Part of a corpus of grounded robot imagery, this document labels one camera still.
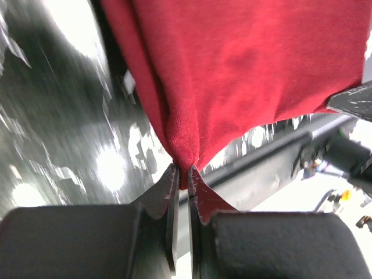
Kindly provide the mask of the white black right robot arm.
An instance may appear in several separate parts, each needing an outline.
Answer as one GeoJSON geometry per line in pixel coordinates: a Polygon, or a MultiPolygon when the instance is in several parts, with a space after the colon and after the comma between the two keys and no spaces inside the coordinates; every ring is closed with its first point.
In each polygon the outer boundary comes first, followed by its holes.
{"type": "MultiPolygon", "coordinates": [[[[371,122],[371,81],[330,97],[327,107],[338,113],[371,122]]],[[[347,181],[371,193],[371,150],[352,141],[335,128],[321,132],[320,139],[299,155],[302,167],[315,159],[324,159],[346,173],[347,181]]]]}

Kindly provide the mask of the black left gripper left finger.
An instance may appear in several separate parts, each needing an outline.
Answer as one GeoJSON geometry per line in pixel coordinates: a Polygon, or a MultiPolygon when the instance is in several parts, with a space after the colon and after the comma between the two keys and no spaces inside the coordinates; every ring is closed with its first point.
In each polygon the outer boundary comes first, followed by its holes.
{"type": "Polygon", "coordinates": [[[126,205],[17,208],[1,221],[2,278],[171,278],[180,170],[126,205]]]}

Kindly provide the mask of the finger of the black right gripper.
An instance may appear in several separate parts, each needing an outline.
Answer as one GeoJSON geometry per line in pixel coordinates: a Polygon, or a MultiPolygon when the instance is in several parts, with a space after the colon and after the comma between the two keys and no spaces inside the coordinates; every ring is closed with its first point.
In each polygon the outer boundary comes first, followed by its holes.
{"type": "Polygon", "coordinates": [[[331,96],[327,108],[348,116],[371,120],[371,81],[331,96]]]}

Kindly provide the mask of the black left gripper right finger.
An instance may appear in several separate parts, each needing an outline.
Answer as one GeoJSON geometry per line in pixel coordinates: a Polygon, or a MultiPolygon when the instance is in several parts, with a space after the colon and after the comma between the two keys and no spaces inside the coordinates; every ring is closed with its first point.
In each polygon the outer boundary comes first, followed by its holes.
{"type": "Polygon", "coordinates": [[[240,212],[188,172],[193,278],[370,278],[347,225],[331,213],[240,212]]]}

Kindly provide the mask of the dark red t shirt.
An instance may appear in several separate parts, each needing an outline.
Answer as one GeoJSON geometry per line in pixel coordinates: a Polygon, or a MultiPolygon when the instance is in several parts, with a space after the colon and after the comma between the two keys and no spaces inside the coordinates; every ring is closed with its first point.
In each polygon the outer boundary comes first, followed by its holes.
{"type": "Polygon", "coordinates": [[[102,1],[153,129],[199,169],[251,128],[359,85],[370,1],[102,1]]]}

